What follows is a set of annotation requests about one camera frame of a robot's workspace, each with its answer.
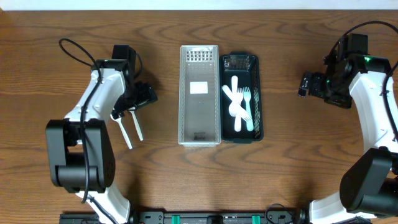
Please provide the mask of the white plastic fork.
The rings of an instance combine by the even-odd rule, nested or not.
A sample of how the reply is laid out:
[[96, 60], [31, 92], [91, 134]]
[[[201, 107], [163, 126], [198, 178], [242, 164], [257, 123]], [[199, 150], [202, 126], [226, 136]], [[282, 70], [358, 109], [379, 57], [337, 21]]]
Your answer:
[[[222, 91], [226, 94], [226, 96], [230, 100], [232, 100], [232, 92], [231, 92], [231, 89], [227, 85], [222, 86]], [[243, 107], [241, 107], [240, 114], [241, 114], [241, 118], [246, 121], [246, 119], [248, 118], [248, 114], [246, 113], [246, 110]]]
[[251, 91], [249, 87], [243, 88], [243, 98], [245, 101], [246, 113], [248, 114], [248, 118], [246, 119], [246, 128], [248, 131], [252, 131], [254, 129], [254, 123], [251, 113]]
[[242, 88], [238, 88], [238, 93], [237, 93], [237, 108], [238, 108], [238, 113], [235, 116], [235, 122], [234, 122], [234, 130], [236, 132], [240, 132], [241, 131], [241, 102], [243, 100], [243, 89]]

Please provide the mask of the black plastic perforated basket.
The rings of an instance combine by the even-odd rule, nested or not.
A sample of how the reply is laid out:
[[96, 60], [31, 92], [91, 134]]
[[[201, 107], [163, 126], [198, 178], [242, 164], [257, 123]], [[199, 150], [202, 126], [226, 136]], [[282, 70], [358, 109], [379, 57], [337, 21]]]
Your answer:
[[259, 60], [246, 52], [220, 57], [221, 137], [233, 143], [263, 139]]

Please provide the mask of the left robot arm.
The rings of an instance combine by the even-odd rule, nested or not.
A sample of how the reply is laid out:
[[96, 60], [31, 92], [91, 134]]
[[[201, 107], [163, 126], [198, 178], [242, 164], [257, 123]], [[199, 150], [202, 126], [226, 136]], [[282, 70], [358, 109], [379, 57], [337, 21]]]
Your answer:
[[45, 135], [53, 185], [88, 203], [100, 223], [130, 223], [131, 203], [114, 183], [116, 160], [107, 124], [119, 124], [129, 149], [124, 112], [156, 100], [152, 87], [135, 81], [136, 59], [97, 60], [79, 102], [62, 119], [51, 119]]

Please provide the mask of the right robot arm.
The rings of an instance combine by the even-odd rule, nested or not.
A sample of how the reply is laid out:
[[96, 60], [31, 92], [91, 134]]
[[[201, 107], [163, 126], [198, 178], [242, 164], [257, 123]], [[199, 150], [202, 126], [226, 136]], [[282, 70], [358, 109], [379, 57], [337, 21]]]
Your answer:
[[364, 154], [344, 174], [337, 193], [310, 202], [310, 223], [350, 223], [397, 216], [397, 104], [388, 59], [330, 55], [325, 73], [306, 72], [299, 95], [358, 111]]

